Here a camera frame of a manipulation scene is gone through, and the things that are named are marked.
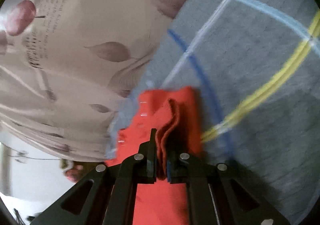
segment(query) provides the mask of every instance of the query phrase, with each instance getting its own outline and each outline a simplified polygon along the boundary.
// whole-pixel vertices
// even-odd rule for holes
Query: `white line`
[[[215,204],[215,202],[214,202],[214,198],[213,198],[211,186],[210,186],[210,184],[208,184],[208,186],[209,186],[209,190],[210,190],[210,194],[211,194],[211,199],[212,199],[212,203],[213,203],[213,207],[214,207],[214,212],[215,212],[216,218],[217,218],[217,224],[220,225],[219,216],[218,216],[218,211],[217,211],[216,204]]]
[[[269,5],[266,5],[265,3],[262,3],[258,0],[236,0],[238,2],[241,2],[253,9],[256,9],[262,13],[265,13],[267,15],[270,15],[275,20],[283,23],[284,25],[291,28],[293,31],[295,31],[302,39],[304,40],[312,40],[309,42],[309,44],[312,46],[312,48],[315,50],[315,52],[320,56],[320,43],[318,38],[312,37],[308,29],[300,22],[295,20],[293,17],[287,15],[284,12],[281,12]]]
[[[170,81],[173,79],[173,77],[180,71],[181,67],[184,65],[186,59],[189,55],[193,54],[194,50],[197,48],[199,43],[202,41],[204,36],[207,34],[207,32],[210,30],[210,28],[213,26],[213,24],[216,22],[216,20],[219,18],[221,13],[224,11],[226,6],[231,0],[222,0],[220,5],[216,8],[216,10],[213,12],[213,14],[210,16],[208,21],[201,27],[201,29],[197,32],[196,36],[193,38],[192,42],[190,43],[187,51],[181,56],[181,58],[178,60],[177,64],[173,67],[167,78],[164,80],[164,82],[161,85],[161,88],[165,88]]]
[[[31,86],[29,86],[27,83],[25,83],[19,76],[15,75],[13,72],[11,72],[10,70],[8,70],[7,68],[3,67],[0,65],[0,69],[2,69],[6,74],[8,74],[9,76],[11,76],[13,79],[15,79],[16,81],[18,81],[23,87],[27,88],[29,91],[31,91],[33,94],[41,97],[41,98],[45,98],[43,95],[41,95],[39,92],[37,92],[35,89],[33,89]]]

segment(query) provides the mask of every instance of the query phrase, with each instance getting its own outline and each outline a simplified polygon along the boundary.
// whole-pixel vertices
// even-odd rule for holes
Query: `yellow line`
[[[308,29],[311,36],[317,37],[320,34],[320,11],[313,18]],[[253,94],[242,101],[236,109],[225,117],[224,121],[202,135],[203,142],[215,139],[223,130],[230,129],[238,124],[250,111],[258,107],[268,97],[274,94],[299,68],[305,57],[311,50],[308,41],[302,41],[295,49],[291,57],[285,62],[284,66],[272,78],[257,89]]]

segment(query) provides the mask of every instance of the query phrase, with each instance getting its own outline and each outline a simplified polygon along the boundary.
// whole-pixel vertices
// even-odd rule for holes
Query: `gray carpet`
[[[221,1],[189,0],[172,29],[190,44]],[[302,32],[318,10],[314,0],[256,1],[293,18]],[[297,29],[245,0],[229,2],[194,53],[215,88],[224,115],[283,67],[302,41]],[[163,86],[182,54],[170,36],[163,39],[138,87],[122,105],[111,130],[114,138],[120,128],[129,125],[138,94]],[[289,80],[230,131],[236,160],[251,171],[243,178],[292,224],[306,216],[320,192],[319,62],[319,54],[312,49]],[[188,60],[165,88],[187,85],[200,92],[206,131],[213,125],[208,111],[211,101],[204,96],[203,84]],[[221,136],[206,143],[205,149],[213,164],[227,157]]]

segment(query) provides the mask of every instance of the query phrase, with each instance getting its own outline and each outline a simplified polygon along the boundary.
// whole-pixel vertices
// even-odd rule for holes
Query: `white wall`
[[[0,193],[0,197],[7,209],[10,211],[11,215],[16,219],[13,209],[18,210],[21,218],[26,224],[30,223],[27,221],[28,216],[33,216],[35,213],[42,212],[51,205],[51,202],[25,201],[10,196],[5,196],[2,193]]]
[[[19,212],[33,215],[43,211],[74,185],[63,176],[57,157],[28,145],[7,131],[0,132],[0,142],[17,151],[27,151],[28,157],[51,159],[26,159],[26,164],[22,164],[15,161],[14,157],[10,158],[11,197],[22,200],[19,204],[20,210],[16,207]],[[11,151],[11,155],[16,155],[16,152]],[[30,203],[27,204],[28,210],[21,209],[21,206],[26,205],[22,204],[24,201]]]

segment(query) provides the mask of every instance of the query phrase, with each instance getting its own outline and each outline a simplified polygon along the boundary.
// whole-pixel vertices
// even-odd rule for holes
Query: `red cloth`
[[[150,90],[139,96],[140,108],[131,125],[119,131],[117,157],[107,160],[108,166],[120,164],[136,154],[139,145],[149,141],[150,131],[156,128],[157,158],[166,176],[165,144],[168,135],[175,130],[185,138],[189,152],[199,155],[200,120],[195,92],[191,87],[179,91]],[[139,184],[134,209],[134,225],[188,224],[185,184],[169,184],[157,180],[155,184]]]

